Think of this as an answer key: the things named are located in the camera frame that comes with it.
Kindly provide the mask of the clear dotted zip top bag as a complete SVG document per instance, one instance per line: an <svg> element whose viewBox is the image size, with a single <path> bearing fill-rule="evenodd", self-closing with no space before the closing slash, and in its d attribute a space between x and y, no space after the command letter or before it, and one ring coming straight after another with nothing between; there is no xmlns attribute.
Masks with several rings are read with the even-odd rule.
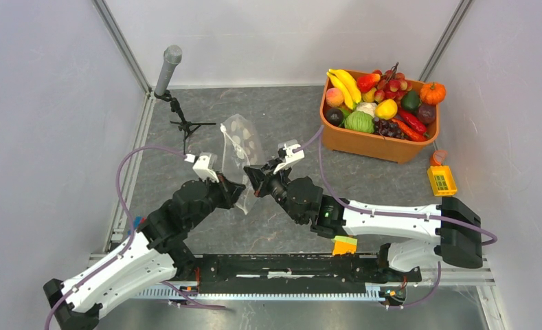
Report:
<svg viewBox="0 0 542 330"><path fill-rule="evenodd" d="M248 214L257 198L244 167L262 164L264 152L260 137L254 124L240 114L226 119L220 130L224 138L222 172L229 181L245 185L235 207Z"/></svg>

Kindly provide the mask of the dark purple grape bunch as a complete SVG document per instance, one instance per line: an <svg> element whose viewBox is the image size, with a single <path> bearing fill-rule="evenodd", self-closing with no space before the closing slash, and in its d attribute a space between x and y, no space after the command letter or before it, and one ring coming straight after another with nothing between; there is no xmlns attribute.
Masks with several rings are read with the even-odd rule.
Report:
<svg viewBox="0 0 542 330"><path fill-rule="evenodd" d="M397 123L381 118L374 118L372 122L374 125L375 134L385 138L396 138L400 140L406 139L405 134Z"/></svg>

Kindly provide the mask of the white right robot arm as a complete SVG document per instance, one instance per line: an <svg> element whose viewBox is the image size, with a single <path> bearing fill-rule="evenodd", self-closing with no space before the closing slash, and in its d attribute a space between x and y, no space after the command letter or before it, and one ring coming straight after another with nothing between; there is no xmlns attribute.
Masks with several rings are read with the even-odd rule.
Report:
<svg viewBox="0 0 542 330"><path fill-rule="evenodd" d="M385 243L376 262L377 274L392 281L423 263L478 269L483 265L480 217L456 197L416 207L378 206L324 194L310 177L289 179L290 168L273 159L265 165L245 166L254 195L267 195L297 224L333 239L337 236L400 237Z"/></svg>

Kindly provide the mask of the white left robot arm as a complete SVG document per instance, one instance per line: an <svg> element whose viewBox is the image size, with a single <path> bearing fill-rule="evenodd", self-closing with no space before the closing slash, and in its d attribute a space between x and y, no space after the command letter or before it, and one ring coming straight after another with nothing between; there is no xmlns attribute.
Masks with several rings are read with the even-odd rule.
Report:
<svg viewBox="0 0 542 330"><path fill-rule="evenodd" d="M245 188L221 173L216 180L184 183L94 266L73 278L44 284L51 305L45 325L56 320L61 329L94 329L110 311L146 288L174 277L189 279L195 258L184 243L188 232L216 209L233 208Z"/></svg>

